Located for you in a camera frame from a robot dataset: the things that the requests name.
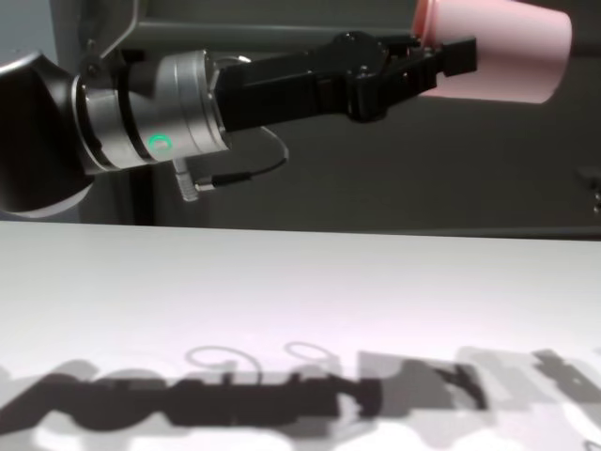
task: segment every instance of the white table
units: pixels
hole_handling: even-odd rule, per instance
[[[591,242],[0,223],[0,450],[598,450],[600,263]]]

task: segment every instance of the pink cup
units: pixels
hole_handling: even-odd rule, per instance
[[[475,36],[478,70],[446,78],[431,97],[543,103],[559,86],[572,45],[567,14],[512,0],[420,0],[413,32],[426,46]]]

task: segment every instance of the gray wall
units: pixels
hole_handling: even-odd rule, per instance
[[[601,37],[601,2],[540,3],[569,9],[577,39]],[[215,0],[180,1],[174,8],[154,1],[149,14],[215,23],[332,24],[336,18],[349,28],[407,27],[413,6],[399,0]],[[592,196],[574,170],[601,165],[600,81],[601,59],[585,58],[570,64],[557,96],[543,106],[418,99],[371,125],[343,117],[278,125],[273,129],[290,146],[289,166],[197,204],[180,202],[171,169],[157,168],[160,222],[352,231],[599,226]],[[192,168],[202,175],[260,166],[276,158],[266,143],[240,136],[229,155],[196,159]]]

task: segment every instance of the metal bracket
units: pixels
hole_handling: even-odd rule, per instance
[[[140,0],[84,0],[79,41],[84,54],[104,59],[140,21],[146,2]]]

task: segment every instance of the black cable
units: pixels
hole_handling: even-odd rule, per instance
[[[283,158],[276,164],[272,164],[271,166],[264,167],[263,169],[259,169],[258,171],[252,172],[251,173],[252,177],[254,178],[254,177],[258,177],[258,176],[263,176],[265,174],[268,174],[269,172],[273,172],[273,171],[279,169],[280,167],[282,167],[286,163],[288,163],[288,159]]]
[[[280,138],[277,134],[275,134],[266,127],[261,127],[261,132],[263,132],[270,139],[274,140],[280,146],[283,154],[283,157],[280,161],[262,169],[257,169],[256,171],[218,174],[216,176],[211,176],[205,179],[197,180],[194,183],[196,190],[210,191],[216,188],[220,188],[222,186],[233,185],[234,183],[242,183],[243,181],[250,181],[255,177],[264,176],[270,172],[273,172],[279,169],[280,167],[284,166],[286,163],[288,163],[290,152],[288,146],[285,144],[282,138]]]

